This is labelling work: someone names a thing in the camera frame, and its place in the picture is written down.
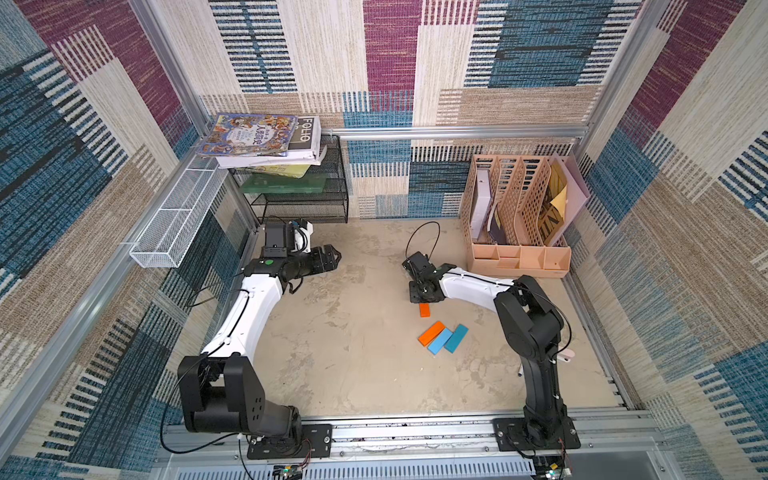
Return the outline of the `light blue block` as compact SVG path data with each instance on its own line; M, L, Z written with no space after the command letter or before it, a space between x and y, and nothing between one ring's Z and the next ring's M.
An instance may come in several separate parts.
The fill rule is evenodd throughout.
M437 355L452 337L453 332L444 328L428 345L427 349L432 355Z

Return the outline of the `teal block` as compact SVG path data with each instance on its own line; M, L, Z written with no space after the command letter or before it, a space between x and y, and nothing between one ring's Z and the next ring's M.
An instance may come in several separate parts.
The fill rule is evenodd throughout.
M454 353L466 337L468 331L469 329L465 325L458 325L444 344L444 349L450 353Z

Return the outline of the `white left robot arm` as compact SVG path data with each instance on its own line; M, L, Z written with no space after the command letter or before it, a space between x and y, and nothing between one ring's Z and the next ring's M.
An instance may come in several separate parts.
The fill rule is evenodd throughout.
M342 254L327 244L282 258L251 260L236 300L213 339L178 366L177 388L184 426L192 433L249 436L268 453L301 456L311 441L297 408L266 398L252 354L267 320L294 280L331 272Z

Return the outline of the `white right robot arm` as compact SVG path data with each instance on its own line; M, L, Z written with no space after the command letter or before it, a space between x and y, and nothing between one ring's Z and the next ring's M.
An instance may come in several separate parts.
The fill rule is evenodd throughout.
M402 267L414 303L461 300L497 314L506 343L520 357L525 382L522 414L493 421L498 448L525 458L537 451L566 453L581 447L563 401L558 376L561 331L568 322L531 276L497 279L453 264L433 265L421 252Z

